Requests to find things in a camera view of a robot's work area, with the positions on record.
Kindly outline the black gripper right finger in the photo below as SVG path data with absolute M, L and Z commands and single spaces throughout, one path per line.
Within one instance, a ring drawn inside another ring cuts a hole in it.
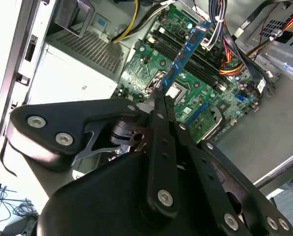
M 193 222 L 202 236 L 293 236 L 286 217 L 208 141 L 196 144 L 164 98 Z

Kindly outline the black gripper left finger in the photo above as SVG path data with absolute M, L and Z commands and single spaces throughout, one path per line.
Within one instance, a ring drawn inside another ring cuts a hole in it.
M 170 125 L 174 99 L 155 92 L 150 113 L 126 98 L 25 105 L 10 115 L 8 141 L 47 170 L 63 172 L 78 161 L 126 145 L 130 151 L 104 165 L 108 177 L 125 182 L 142 162 L 139 204 L 148 214 L 175 218 L 179 212 L 176 142 Z

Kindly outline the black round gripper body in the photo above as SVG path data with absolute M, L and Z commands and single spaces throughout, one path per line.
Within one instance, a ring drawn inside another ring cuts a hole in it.
M 39 236 L 233 236 L 213 217 L 192 174 L 178 169 L 181 208 L 175 219 L 148 211 L 147 159 L 126 155 L 60 188 L 44 206 Z

